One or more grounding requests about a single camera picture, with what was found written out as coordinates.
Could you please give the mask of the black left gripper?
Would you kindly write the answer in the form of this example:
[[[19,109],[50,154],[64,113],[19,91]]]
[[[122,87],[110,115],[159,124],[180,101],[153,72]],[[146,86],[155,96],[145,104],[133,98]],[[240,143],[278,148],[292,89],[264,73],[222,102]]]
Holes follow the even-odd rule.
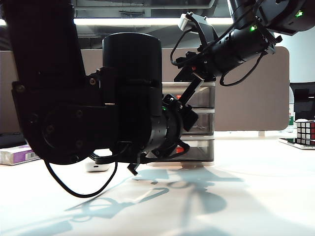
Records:
[[[198,120],[198,114],[192,110],[192,106],[186,105],[177,98],[172,101],[172,114],[174,115],[172,129],[176,132],[182,128],[189,132]]]

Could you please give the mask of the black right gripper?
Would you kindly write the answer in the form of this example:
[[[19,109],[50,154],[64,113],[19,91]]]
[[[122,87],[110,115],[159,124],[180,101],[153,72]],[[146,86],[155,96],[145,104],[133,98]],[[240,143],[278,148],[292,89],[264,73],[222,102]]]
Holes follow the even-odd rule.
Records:
[[[184,62],[184,65],[178,66],[181,71],[174,78],[174,82],[191,82],[193,79],[196,78],[194,73],[204,79],[205,83],[216,81],[217,77],[209,69],[210,64],[208,62],[204,62],[206,61],[205,59],[197,58],[187,62],[188,59],[196,55],[196,52],[188,51],[186,52],[185,57],[177,58],[177,63]]]

